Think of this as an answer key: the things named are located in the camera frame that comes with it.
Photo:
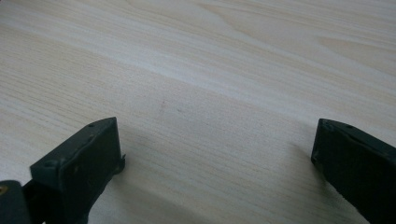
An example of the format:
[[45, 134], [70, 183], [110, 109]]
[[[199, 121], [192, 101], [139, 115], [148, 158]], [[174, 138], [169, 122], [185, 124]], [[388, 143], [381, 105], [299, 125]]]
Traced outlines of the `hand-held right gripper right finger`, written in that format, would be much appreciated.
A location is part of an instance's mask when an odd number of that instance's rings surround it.
[[371, 224], [396, 224], [396, 147], [352, 125], [320, 119], [311, 161]]

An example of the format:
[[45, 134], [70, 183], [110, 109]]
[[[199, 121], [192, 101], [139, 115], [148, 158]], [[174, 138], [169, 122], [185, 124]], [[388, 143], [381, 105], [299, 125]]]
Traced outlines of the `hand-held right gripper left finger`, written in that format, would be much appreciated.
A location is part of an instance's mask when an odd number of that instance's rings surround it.
[[87, 224], [107, 183], [125, 167], [116, 118], [97, 120], [30, 166], [35, 224]]

